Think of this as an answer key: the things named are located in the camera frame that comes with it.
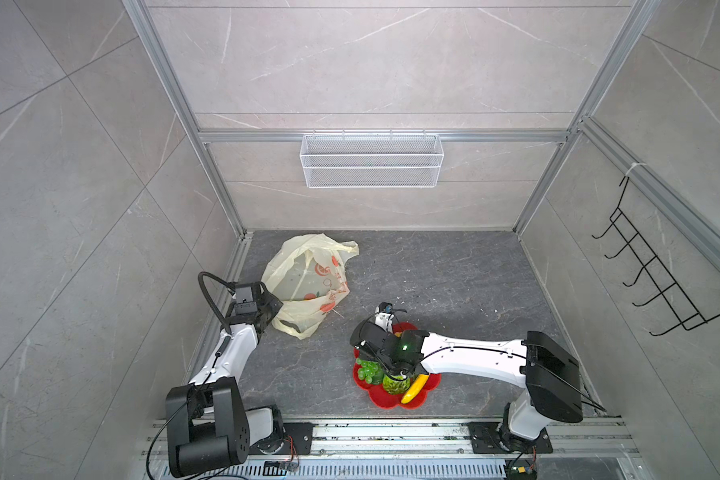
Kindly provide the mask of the green fake custard apple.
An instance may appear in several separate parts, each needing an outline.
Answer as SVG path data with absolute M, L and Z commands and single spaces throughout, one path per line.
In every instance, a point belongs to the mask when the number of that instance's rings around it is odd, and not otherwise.
M 384 391 L 390 395 L 404 395 L 410 388 L 411 380 L 409 378 L 396 378 L 385 375 L 382 380 Z

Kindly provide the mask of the yellow fake banana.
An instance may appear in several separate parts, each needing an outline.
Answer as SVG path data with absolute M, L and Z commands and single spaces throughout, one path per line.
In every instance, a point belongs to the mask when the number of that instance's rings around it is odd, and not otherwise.
M 410 385 L 408 390 L 405 392 L 401 399 L 402 404 L 409 404 L 412 402 L 419 393 L 423 390 L 428 382 L 429 376 L 426 374 L 418 375 L 417 378 Z

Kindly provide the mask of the cream printed plastic bag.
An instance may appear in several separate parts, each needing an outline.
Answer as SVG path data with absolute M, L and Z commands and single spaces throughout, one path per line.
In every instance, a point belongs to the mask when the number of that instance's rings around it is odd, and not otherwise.
M 281 302 L 272 324 L 299 340 L 312 336 L 348 296 L 346 263 L 359 255 L 354 241 L 325 234 L 295 236 L 267 264 L 262 282 Z

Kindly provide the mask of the green fake grape bunch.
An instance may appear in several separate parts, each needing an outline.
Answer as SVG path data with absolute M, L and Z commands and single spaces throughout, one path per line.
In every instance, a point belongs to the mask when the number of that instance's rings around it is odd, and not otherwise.
M 355 360 L 356 376 L 361 385 L 380 385 L 383 383 L 385 372 L 381 365 L 375 361 Z

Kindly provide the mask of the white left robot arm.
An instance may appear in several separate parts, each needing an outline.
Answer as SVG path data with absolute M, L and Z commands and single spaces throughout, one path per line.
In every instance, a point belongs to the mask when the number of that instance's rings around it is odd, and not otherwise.
M 165 401 L 169 469 L 177 478 L 239 465 L 286 443 L 280 410 L 246 409 L 238 387 L 247 360 L 282 302 L 261 282 L 236 284 L 202 271 L 201 292 L 221 324 L 215 349 Z

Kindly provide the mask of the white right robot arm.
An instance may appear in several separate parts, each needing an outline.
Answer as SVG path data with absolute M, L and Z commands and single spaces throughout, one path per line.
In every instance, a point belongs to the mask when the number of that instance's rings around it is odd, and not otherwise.
M 528 452 L 552 422 L 583 420 L 580 364 L 540 331 L 506 341 L 457 339 L 425 330 L 392 331 L 391 314 L 358 324 L 350 345 L 358 358 L 380 367 L 393 381 L 414 383 L 421 375 L 460 374 L 508 383 L 520 395 L 505 407 L 489 434 L 506 452 Z

